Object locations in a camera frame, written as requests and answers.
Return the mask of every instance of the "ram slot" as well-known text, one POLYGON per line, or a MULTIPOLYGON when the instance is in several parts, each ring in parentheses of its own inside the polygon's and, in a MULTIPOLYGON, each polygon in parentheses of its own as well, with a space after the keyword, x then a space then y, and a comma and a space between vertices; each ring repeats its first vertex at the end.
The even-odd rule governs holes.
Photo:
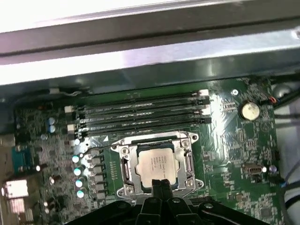
POLYGON ((124 112, 132 112, 132 111, 139 111, 144 109, 156 109, 156 108, 167 108, 167 107, 174 107, 174 106, 184 106, 184 105, 205 105, 205 103, 209 102, 209 99, 204 97, 178 97, 172 99, 161 99, 155 101, 146 101, 143 103, 126 103, 126 104, 119 104, 119 105, 103 105, 103 106, 96 106, 96 107, 85 107, 84 110, 78 110, 78 114, 84 114, 85 116, 93 115, 96 113, 102 114, 110 114, 110 113, 124 113, 124 112))
POLYGON ((190 118, 194 116, 193 112, 190 113, 178 113, 178 114, 173 114, 173 115, 167 115, 167 116, 162 116, 158 118, 149 118, 149 119, 136 119, 136 120, 130 120, 130 121, 114 121, 114 122, 109 122, 106 121, 105 123, 98 123, 94 126, 85 126, 82 125, 79 128, 79 132, 86 132, 89 130, 102 130, 106 128, 123 128, 123 127, 134 127, 134 126, 139 126, 143 124, 155 124, 155 123, 164 123, 168 122, 170 120, 184 120, 185 118, 190 118))
POLYGON ((181 98, 191 98, 191 97, 199 97, 202 95, 199 92, 189 92, 189 93, 183 93, 183 94, 177 94, 177 95, 168 95, 168 96, 156 96, 156 97, 146 97, 146 98, 132 98, 132 99, 124 99, 122 101, 116 101, 116 102, 110 102, 110 103, 104 103, 104 104, 96 104, 96 105, 84 105, 81 107, 78 107, 78 109, 87 109, 92 110, 97 107, 111 107, 111 106, 119 106, 119 105, 130 105, 132 103, 134 104, 145 104, 147 102, 152 101, 168 101, 173 99, 181 99, 181 98))
POLYGON ((172 120, 169 122, 166 122, 164 124, 158 123, 158 124, 143 124, 140 126, 135 127, 122 127, 122 128, 106 128, 101 130, 91 130, 88 132, 83 132, 83 136, 97 136, 97 135, 107 135, 107 134, 118 134, 118 133, 126 133, 126 134, 138 134, 143 132, 152 132, 153 130, 157 128, 164 127, 166 129, 174 127, 174 126, 180 126, 180 125, 200 125, 200 124, 207 124, 211 123, 211 118, 189 118, 185 120, 172 120))
POLYGON ((79 121, 75 121, 76 123, 80 123, 83 125, 94 126, 97 124, 102 124, 105 122, 114 123, 114 122, 127 122, 127 121, 136 121, 141 119, 155 119, 166 116, 173 115, 181 115, 186 113, 196 112, 201 113, 200 109, 196 107, 185 107, 185 108, 173 108, 173 109, 159 109, 159 110, 146 110, 143 112, 133 112, 133 113, 122 113, 117 115, 101 115, 98 114, 95 118, 90 119, 81 119, 79 121))

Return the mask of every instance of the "red wire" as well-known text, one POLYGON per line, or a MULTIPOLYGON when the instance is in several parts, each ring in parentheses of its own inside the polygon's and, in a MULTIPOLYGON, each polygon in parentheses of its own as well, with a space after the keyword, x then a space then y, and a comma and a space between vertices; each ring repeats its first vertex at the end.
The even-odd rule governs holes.
POLYGON ((277 103, 277 99, 274 98, 274 97, 269 97, 269 100, 273 103, 273 104, 276 104, 277 103))

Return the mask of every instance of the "cpu socket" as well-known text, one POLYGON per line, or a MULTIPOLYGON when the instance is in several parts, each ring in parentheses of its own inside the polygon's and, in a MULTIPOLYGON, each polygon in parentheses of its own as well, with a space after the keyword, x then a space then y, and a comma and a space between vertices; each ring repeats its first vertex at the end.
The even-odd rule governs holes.
POLYGON ((204 186, 195 178, 192 144, 199 135, 165 132, 130 136, 115 143, 111 150, 120 155, 123 187, 121 198, 135 200, 151 194, 152 179, 168 179, 174 196, 186 196, 204 186))

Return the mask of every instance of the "motherboard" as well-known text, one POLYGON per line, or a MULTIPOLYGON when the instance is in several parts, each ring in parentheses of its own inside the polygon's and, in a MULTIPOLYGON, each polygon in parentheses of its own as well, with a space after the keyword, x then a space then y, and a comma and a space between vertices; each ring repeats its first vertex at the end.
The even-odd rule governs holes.
POLYGON ((134 204, 152 179, 168 179, 193 204, 209 197, 284 224, 270 91, 268 81, 238 78, 20 106, 15 176, 33 176, 38 188, 12 211, 65 224, 116 200, 134 204))

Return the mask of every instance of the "green circuit board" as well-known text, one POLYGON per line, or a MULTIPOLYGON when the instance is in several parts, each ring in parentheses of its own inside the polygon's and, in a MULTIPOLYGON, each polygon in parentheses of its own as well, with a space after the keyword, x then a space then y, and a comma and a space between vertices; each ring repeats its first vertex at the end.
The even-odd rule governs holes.
POLYGON ((95 149, 81 159, 80 164, 84 165, 84 176, 88 180, 88 193, 84 198, 78 198, 76 195, 78 187, 75 186, 75 181, 78 177, 74 175, 74 169, 78 164, 72 162, 72 156, 93 147, 109 146, 132 135, 178 130, 199 135, 199 140, 192 145, 192 150, 195 177, 203 180, 204 188, 190 194, 188 198, 210 196, 225 206, 272 225, 284 224, 276 196, 278 186, 269 179, 270 176, 279 174, 278 171, 274 171, 274 168, 278 168, 279 158, 273 106, 261 105, 259 117, 253 121, 245 120, 240 115, 240 106, 243 103, 266 100, 270 91, 268 82, 257 84, 251 83, 249 78, 239 78, 72 97, 17 108, 16 145, 31 148, 34 164, 47 163, 48 166, 43 170, 44 185, 40 187, 42 200, 58 195, 64 198, 63 207, 50 214, 45 213, 42 204, 38 209, 34 209, 33 214, 41 215, 37 224, 53 221, 63 224, 117 199, 116 190, 123 185, 120 157, 117 152, 106 148, 95 162, 94 156, 98 152, 95 149), (136 105, 141 99, 171 99, 172 96, 198 90, 208 90, 211 113, 204 118, 211 118, 209 122, 190 122, 187 120, 187 111, 187 114, 164 118, 163 122, 153 123, 153 126, 145 126, 143 120, 139 125, 135 124, 133 129, 123 129, 124 125, 120 129, 109 126, 97 128, 93 125, 97 124, 95 119, 101 117, 100 113, 95 111, 96 105, 119 104, 123 108, 119 107, 113 115, 117 115, 118 112, 124 114, 127 108, 123 105, 136 105), (70 136, 74 134, 70 135, 67 127, 74 123, 74 118, 66 115, 66 106, 84 110, 84 118, 79 119, 89 124, 85 125, 80 136, 73 139, 70 136), (51 131, 49 118, 55 120, 54 123, 51 122, 55 125, 55 129, 51 127, 51 131), (37 152, 37 146, 43 150, 37 152), (95 164, 105 165, 102 167, 105 173, 104 186, 95 187, 95 164), (261 165, 265 171, 255 176, 249 175, 247 169, 253 165, 261 165), (60 181, 55 185, 50 184, 49 177, 56 174, 61 177, 60 181))

